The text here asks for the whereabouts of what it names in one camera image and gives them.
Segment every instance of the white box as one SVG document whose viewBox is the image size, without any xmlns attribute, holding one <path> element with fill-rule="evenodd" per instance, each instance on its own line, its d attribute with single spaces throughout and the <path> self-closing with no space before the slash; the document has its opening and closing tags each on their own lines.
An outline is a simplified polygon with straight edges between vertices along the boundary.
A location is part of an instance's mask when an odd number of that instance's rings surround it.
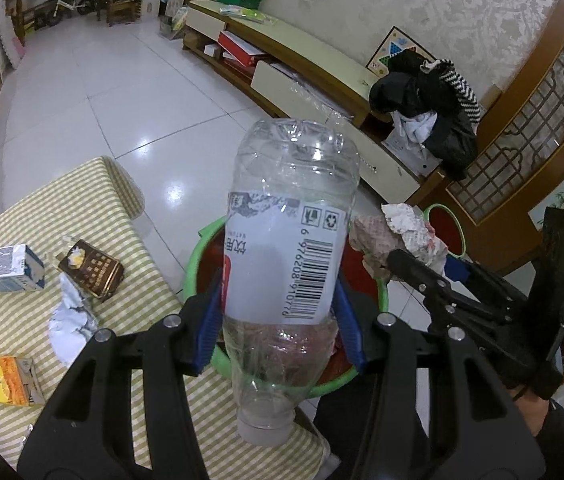
<svg viewBox="0 0 564 480">
<path fill-rule="evenodd" d="M 213 57 L 215 59 L 220 59 L 220 54 L 222 54 L 222 47 L 217 43 L 211 43 L 204 46 L 204 53 L 207 56 Z"/>
<path fill-rule="evenodd" d="M 407 146 L 406 138 L 399 136 L 395 130 L 382 143 L 416 175 L 429 176 L 442 162 L 424 146 L 420 147 L 414 142 Z"/>
<path fill-rule="evenodd" d="M 44 263 L 25 244 L 0 247 L 0 293 L 44 288 Z"/>
</svg>

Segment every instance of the bottle label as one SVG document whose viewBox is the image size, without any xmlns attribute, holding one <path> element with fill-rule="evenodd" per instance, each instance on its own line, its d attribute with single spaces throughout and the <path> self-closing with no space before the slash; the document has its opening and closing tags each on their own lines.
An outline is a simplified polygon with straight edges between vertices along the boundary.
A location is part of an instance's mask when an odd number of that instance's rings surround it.
<svg viewBox="0 0 564 480">
<path fill-rule="evenodd" d="M 222 306 L 259 324 L 318 324 L 328 314 L 347 237 L 341 209 L 232 192 L 224 234 Z"/>
</svg>

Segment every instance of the white drawer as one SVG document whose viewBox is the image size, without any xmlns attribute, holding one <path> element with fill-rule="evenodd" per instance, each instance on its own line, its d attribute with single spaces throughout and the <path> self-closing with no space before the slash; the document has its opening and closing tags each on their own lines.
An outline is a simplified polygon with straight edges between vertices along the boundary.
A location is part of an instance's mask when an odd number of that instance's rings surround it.
<svg viewBox="0 0 564 480">
<path fill-rule="evenodd" d="M 217 41 L 220 37 L 220 32 L 226 28 L 226 23 L 222 20 L 195 9 L 188 10 L 187 25 L 213 41 Z"/>
<path fill-rule="evenodd" d="M 251 88 L 293 119 L 325 123 L 328 118 L 324 111 L 318 110 L 294 90 L 297 88 L 295 81 L 264 61 L 259 62 L 255 69 Z"/>
<path fill-rule="evenodd" d="M 355 126 L 332 118 L 329 118 L 327 125 L 355 142 L 360 152 L 360 176 L 389 204 L 406 202 L 420 187 L 391 155 Z"/>
</svg>

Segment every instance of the crumpled paper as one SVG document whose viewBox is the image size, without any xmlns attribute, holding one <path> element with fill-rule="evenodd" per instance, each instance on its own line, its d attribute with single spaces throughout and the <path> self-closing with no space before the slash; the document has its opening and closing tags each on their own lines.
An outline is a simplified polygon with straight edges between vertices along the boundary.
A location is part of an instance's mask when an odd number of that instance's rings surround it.
<svg viewBox="0 0 564 480">
<path fill-rule="evenodd" d="M 408 251 L 442 274 L 448 248 L 422 215 L 407 204 L 383 205 L 382 212 L 384 217 L 354 217 L 348 234 L 351 247 L 364 253 L 362 264 L 371 277 L 385 281 L 392 278 L 386 257 L 395 249 Z"/>
<path fill-rule="evenodd" d="M 409 253 L 442 275 L 448 247 L 436 236 L 436 230 L 408 204 L 384 204 L 382 212 L 389 229 L 402 237 Z"/>
<path fill-rule="evenodd" d="M 48 322 L 48 339 L 58 360 L 69 367 L 98 330 L 98 322 L 65 273 L 60 274 L 60 288 L 62 301 Z"/>
<path fill-rule="evenodd" d="M 404 249 L 402 239 L 395 235 L 383 216 L 356 216 L 351 220 L 348 243 L 364 253 L 362 265 L 374 280 L 389 281 L 391 271 L 386 257 L 394 249 Z"/>
</svg>

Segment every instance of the clothing pile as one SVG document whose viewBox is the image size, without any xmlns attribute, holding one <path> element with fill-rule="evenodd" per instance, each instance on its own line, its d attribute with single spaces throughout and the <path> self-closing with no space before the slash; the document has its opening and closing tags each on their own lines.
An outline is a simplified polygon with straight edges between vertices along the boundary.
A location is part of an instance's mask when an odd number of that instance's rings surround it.
<svg viewBox="0 0 564 480">
<path fill-rule="evenodd" d="M 477 157 L 475 128 L 480 121 L 469 84 L 451 61 L 429 62 L 412 50 L 401 51 L 386 65 L 388 75 L 371 88 L 371 110 L 391 114 L 395 134 L 440 159 L 450 179 L 465 179 L 466 168 Z"/>
</svg>

